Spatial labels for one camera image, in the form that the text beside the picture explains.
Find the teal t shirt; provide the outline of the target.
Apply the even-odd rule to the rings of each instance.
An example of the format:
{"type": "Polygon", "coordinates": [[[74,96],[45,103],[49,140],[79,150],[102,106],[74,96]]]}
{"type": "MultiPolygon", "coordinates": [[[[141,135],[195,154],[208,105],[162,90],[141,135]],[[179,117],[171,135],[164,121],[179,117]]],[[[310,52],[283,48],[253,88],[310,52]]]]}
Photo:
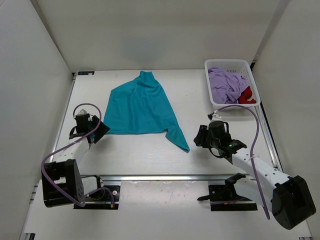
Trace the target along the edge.
{"type": "Polygon", "coordinates": [[[161,84],[151,71],[111,90],[103,123],[112,135],[165,133],[165,137],[188,153],[190,147],[161,84]]]}

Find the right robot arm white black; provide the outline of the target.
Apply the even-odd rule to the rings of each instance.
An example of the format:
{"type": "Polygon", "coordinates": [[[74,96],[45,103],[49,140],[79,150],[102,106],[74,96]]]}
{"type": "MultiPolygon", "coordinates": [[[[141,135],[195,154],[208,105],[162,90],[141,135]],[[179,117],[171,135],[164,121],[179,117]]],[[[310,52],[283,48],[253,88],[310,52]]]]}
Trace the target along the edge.
{"type": "Polygon", "coordinates": [[[264,207],[287,230],[316,213],[307,182],[299,175],[289,176],[251,155],[243,142],[231,137],[227,122],[214,120],[209,125],[201,125],[193,141],[210,152],[217,150],[216,158],[226,159],[244,171],[228,177],[223,185],[213,186],[209,194],[199,197],[198,201],[229,206],[248,199],[264,207]]]}

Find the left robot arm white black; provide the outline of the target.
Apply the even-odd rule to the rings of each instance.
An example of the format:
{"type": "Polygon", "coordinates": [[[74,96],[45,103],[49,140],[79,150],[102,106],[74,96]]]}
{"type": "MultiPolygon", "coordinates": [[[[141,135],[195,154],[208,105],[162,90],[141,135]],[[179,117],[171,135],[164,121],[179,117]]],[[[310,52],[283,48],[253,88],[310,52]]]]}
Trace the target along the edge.
{"type": "Polygon", "coordinates": [[[98,175],[81,177],[78,165],[92,145],[96,144],[109,130],[96,115],[79,113],[75,116],[76,126],[69,132],[68,143],[41,169],[43,202],[47,208],[74,204],[83,207],[86,197],[104,192],[98,175]]]}

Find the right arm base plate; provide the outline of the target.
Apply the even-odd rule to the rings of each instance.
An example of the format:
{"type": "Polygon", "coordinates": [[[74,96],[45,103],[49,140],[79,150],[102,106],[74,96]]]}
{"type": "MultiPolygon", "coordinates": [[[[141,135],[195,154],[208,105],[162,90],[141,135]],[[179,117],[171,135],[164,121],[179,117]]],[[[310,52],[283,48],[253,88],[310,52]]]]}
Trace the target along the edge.
{"type": "Polygon", "coordinates": [[[208,186],[211,212],[245,212],[257,211],[258,207],[252,200],[237,195],[227,189],[224,184],[208,186]]]}

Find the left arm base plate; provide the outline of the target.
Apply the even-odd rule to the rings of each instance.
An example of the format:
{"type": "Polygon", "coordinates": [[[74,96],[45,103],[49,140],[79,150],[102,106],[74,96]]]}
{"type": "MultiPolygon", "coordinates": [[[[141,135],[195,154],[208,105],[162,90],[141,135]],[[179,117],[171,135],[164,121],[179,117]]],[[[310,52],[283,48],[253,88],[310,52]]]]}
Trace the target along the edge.
{"type": "Polygon", "coordinates": [[[73,205],[74,210],[118,210],[121,195],[120,181],[102,181],[103,188],[98,192],[89,194],[85,198],[85,206],[73,205]]]}

